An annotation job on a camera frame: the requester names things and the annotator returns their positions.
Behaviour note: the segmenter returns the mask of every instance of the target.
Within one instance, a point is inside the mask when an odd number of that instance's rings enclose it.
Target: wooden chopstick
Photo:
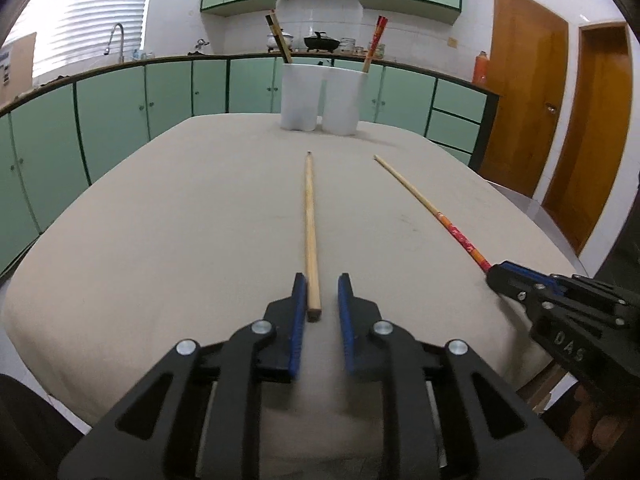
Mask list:
[[[371,61],[373,60],[373,56],[376,53],[378,43],[380,42],[382,33],[385,31],[386,22],[388,21],[389,20],[384,16],[378,16],[378,22],[376,23],[376,28],[373,31],[373,38],[371,38],[371,47],[369,47],[369,50],[367,50],[367,57],[365,57],[364,64],[362,65],[362,71],[364,73],[369,72]]]
[[[284,38],[282,37],[282,32],[278,35],[277,30],[275,28],[275,26],[273,25],[273,19],[270,15],[266,15],[265,19],[267,20],[267,23],[269,24],[269,28],[271,29],[271,33],[273,34],[273,39],[276,40],[276,45],[278,46],[278,50],[280,51],[280,55],[282,56],[282,59],[285,63],[290,63],[290,54],[289,54],[289,58],[287,59],[287,53],[289,52],[289,47],[287,47],[287,44],[284,43]]]
[[[480,254],[480,251],[476,249],[476,247],[468,240],[468,238],[466,238],[466,236],[463,235],[460,230],[451,223],[451,220],[444,216],[443,213],[438,211],[435,206],[431,202],[429,202],[425,198],[425,196],[420,193],[420,191],[417,190],[415,186],[409,183],[409,181],[405,179],[404,176],[402,176],[400,173],[394,170],[394,168],[387,164],[385,160],[377,155],[374,155],[373,158],[380,166],[391,173],[396,178],[396,180],[409,191],[409,193],[415,196],[420,201],[420,203],[425,206],[425,208],[427,208],[432,215],[436,217],[438,222],[440,222],[444,226],[444,228],[449,231],[451,236],[453,236],[458,241],[458,243],[465,248],[465,251],[474,259],[476,264],[478,264],[478,266],[482,270],[484,270],[484,272],[487,272],[489,270],[491,264],[485,259],[484,256],[482,256],[482,254]]]
[[[306,318],[318,321],[322,314],[320,281],[318,278],[318,247],[316,246],[316,213],[314,207],[314,167],[311,152],[305,159],[305,257],[306,257]]]
[[[284,36],[282,35],[282,29],[280,28],[278,17],[276,16],[276,13],[273,10],[270,11],[268,15],[267,23],[270,24],[271,32],[273,33],[274,37],[280,40],[280,44],[282,46],[282,48],[280,48],[280,54],[282,55],[282,59],[284,60],[285,63],[292,63],[293,61],[291,59],[291,51],[289,50],[287,43],[284,41]]]

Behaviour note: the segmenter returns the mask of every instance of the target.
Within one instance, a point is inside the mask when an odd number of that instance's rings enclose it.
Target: floor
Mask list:
[[[586,275],[584,267],[576,257],[569,243],[566,241],[564,236],[562,236],[560,229],[542,209],[540,204],[510,189],[498,186],[497,184],[493,184],[493,186],[513,202],[529,218],[531,218],[536,225],[540,227],[540,229],[542,229],[549,239],[574,265],[578,274]],[[4,297],[9,283],[10,280],[0,286],[0,312],[2,312],[2,304],[4,303]],[[26,384],[34,392],[50,402],[52,406],[54,406],[67,418],[67,420],[69,420],[83,433],[87,433],[90,430],[88,425],[77,418],[59,400],[47,395],[43,387],[38,384],[38,381],[35,379],[33,374],[27,369],[20,359],[14,345],[11,343],[2,327],[0,327],[0,373],[14,377],[23,384]],[[553,391],[552,400],[555,401],[574,382],[575,380],[571,376],[565,377],[562,383]],[[280,477],[280,480],[373,480],[376,477],[376,471],[379,467],[380,459],[378,458],[337,460],[310,466],[310,468],[304,472],[297,472],[282,476]]]

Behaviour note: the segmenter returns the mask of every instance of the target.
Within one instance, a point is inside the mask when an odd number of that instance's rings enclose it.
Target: table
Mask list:
[[[300,380],[264,387],[267,463],[382,448],[380,389],[343,371],[337,279],[419,340],[466,340],[518,387],[549,358],[515,303],[373,161],[382,156],[492,263],[573,267],[489,183],[437,145],[361,122],[354,137],[289,132],[278,115],[188,119],[95,182],[15,273],[2,322],[44,388],[87,423],[183,338],[226,340],[284,298],[304,271],[303,183],[314,156],[320,322],[307,324]]]

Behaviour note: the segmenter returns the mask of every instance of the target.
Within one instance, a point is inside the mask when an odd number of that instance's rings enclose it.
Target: orange bottle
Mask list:
[[[476,66],[474,67],[474,78],[472,83],[479,86],[486,85],[486,71],[489,67],[489,58],[483,50],[479,56],[476,56]]]

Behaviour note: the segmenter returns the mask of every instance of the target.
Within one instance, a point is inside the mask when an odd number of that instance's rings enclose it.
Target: window blind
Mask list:
[[[33,76],[101,56],[111,27],[124,26],[124,50],[140,47],[145,0],[31,0],[5,43],[36,32]],[[111,52],[120,48],[120,29]]]

